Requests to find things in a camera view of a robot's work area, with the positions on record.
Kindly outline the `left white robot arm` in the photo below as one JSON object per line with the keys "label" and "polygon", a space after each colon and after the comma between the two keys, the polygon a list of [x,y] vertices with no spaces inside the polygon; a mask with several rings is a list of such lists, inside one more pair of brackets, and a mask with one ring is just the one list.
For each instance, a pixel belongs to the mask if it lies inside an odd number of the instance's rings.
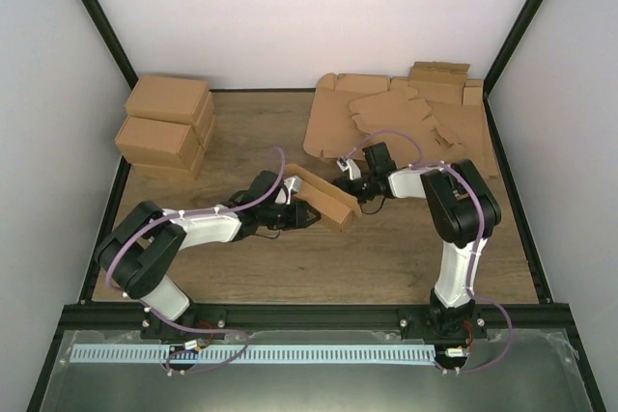
{"label": "left white robot arm", "polygon": [[299,197],[301,186],[298,176],[283,179],[262,171],[247,189],[205,210],[142,202],[98,246],[95,261],[119,291],[151,309],[145,328],[149,336],[218,336],[225,328],[199,323],[194,301],[168,276],[168,269],[187,248],[238,242],[260,228],[280,234],[313,226],[322,215]]}

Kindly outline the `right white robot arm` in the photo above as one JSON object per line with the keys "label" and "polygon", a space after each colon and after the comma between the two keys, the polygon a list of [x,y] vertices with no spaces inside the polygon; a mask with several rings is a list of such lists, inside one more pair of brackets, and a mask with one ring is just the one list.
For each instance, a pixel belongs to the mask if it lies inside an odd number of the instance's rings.
{"label": "right white robot arm", "polygon": [[440,270],[430,294],[429,326],[442,337],[472,318],[474,281],[484,248],[501,222],[501,209],[469,159],[397,167],[385,143],[363,150],[368,171],[350,157],[336,160],[344,173],[333,184],[362,205],[384,199],[424,199],[442,240]]}

